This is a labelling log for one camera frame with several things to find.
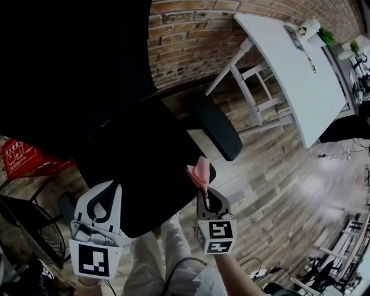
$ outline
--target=white table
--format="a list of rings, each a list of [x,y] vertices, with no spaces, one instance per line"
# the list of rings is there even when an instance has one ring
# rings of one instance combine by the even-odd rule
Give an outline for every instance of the white table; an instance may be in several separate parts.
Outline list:
[[[302,45],[316,68],[312,69],[306,54],[298,50],[291,41],[283,25],[286,23],[267,17],[250,14],[235,14],[234,19],[246,31],[248,38],[240,46],[240,50],[216,77],[207,89],[206,95],[215,88],[221,79],[231,71],[242,89],[243,94],[252,108],[258,127],[242,131],[240,134],[250,134],[267,130],[278,125],[296,122],[305,147],[311,147],[326,128],[335,120],[346,101],[334,71],[321,48],[313,47],[309,42]],[[235,64],[256,45],[265,62],[240,73]],[[293,115],[283,116],[278,120],[265,123],[261,111],[282,101],[282,97],[272,98],[259,72],[270,67],[275,75],[284,96],[288,101]],[[269,101],[256,105],[252,94],[244,80],[251,75],[257,75],[265,88]]]

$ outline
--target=red crate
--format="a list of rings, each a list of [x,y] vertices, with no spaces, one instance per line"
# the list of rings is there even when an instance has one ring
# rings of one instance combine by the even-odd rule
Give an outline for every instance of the red crate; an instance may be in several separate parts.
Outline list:
[[[4,144],[1,152],[8,179],[56,176],[75,164],[74,160],[58,160],[29,144],[14,139],[10,139]]]

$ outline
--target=green plant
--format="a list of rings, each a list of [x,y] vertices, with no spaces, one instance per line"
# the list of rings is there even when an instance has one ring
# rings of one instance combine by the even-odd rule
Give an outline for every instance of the green plant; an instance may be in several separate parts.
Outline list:
[[[357,56],[358,52],[360,51],[360,47],[356,41],[356,39],[351,39],[351,42],[349,43],[349,47],[351,48],[351,51],[353,51]]]
[[[336,46],[336,41],[332,32],[325,30],[324,28],[320,28],[317,34],[327,46]]]

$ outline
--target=red brick wall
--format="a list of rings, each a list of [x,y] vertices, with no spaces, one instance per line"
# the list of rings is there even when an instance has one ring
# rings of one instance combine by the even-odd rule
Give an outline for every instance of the red brick wall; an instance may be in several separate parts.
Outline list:
[[[153,0],[148,52],[154,82],[166,89],[219,73],[246,37],[232,19],[235,12],[296,24],[316,18],[345,42],[365,31],[360,9],[357,0]],[[241,64],[252,66],[261,59],[252,50]]]

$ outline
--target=pink cloth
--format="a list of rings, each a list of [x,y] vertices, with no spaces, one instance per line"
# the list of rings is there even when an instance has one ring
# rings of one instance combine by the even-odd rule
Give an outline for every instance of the pink cloth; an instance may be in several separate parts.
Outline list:
[[[207,189],[209,185],[209,159],[204,156],[200,156],[196,166],[188,165],[187,173],[190,176],[190,179],[194,182],[197,188],[202,188],[208,196]]]

